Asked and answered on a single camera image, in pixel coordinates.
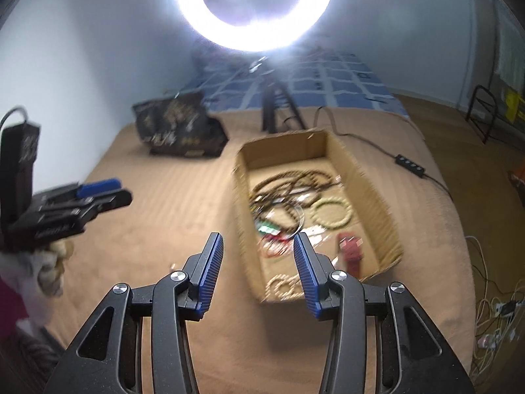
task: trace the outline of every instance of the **metal screw cap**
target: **metal screw cap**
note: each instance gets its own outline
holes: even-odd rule
[[[173,281],[182,281],[186,278],[186,274],[183,271],[175,271],[171,273],[170,279]]]
[[[126,283],[119,283],[113,286],[113,293],[121,294],[128,290],[128,285]]]
[[[403,293],[405,291],[405,286],[399,281],[395,281],[394,283],[390,284],[390,290],[395,293]]]
[[[337,281],[343,281],[347,278],[347,274],[344,271],[334,271],[330,276]]]

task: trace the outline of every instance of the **bundle of cables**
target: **bundle of cables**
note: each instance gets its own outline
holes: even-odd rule
[[[476,247],[484,267],[484,273],[482,273],[477,266],[472,265],[485,282],[484,297],[476,307],[476,345],[474,346],[471,368],[471,380],[474,386],[479,387],[489,379],[503,341],[506,338],[514,338],[516,329],[520,327],[525,310],[518,305],[521,305],[525,299],[525,279],[519,279],[512,292],[503,292],[495,281],[488,278],[487,263],[479,240],[472,235],[467,235],[465,238]],[[488,300],[489,283],[495,286],[501,296],[511,295],[510,299],[502,300],[500,297],[494,296]],[[510,312],[503,309],[497,311],[497,304],[507,305]]]

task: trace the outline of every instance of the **black bag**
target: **black bag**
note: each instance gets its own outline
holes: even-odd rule
[[[133,105],[136,129],[152,154],[219,157],[228,136],[218,119],[206,114],[203,93],[187,93]]]

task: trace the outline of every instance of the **black clamp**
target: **black clamp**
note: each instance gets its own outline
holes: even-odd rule
[[[142,392],[143,317],[151,317],[155,393],[197,394],[186,320],[199,321],[208,311],[223,252],[221,235],[212,233],[182,271],[136,289],[116,284],[67,348],[44,394]]]
[[[406,286],[370,286],[336,271],[305,233],[295,236],[293,254],[308,309],[318,320],[333,320],[319,392],[363,393],[366,316],[374,316],[377,394],[474,393],[461,362]]]
[[[199,321],[209,309],[223,249],[214,233],[201,254],[156,285],[115,285],[73,339],[44,394],[142,392],[143,317],[151,317],[154,392],[198,394],[185,322]],[[451,347],[403,284],[361,284],[336,271],[304,233],[295,236],[294,257],[306,305],[319,320],[333,320],[320,393],[363,394],[366,316],[374,316],[376,394],[474,394]]]
[[[29,207],[15,221],[3,224],[5,249],[32,251],[81,234],[99,213],[129,206],[132,200],[117,179],[41,191],[32,196]]]

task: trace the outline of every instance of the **ring light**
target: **ring light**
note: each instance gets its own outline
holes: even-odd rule
[[[178,0],[178,5],[190,25],[210,41],[230,49],[258,52],[293,43],[317,22],[329,2],[299,0],[283,18],[256,20],[246,26],[221,21],[204,0]]]

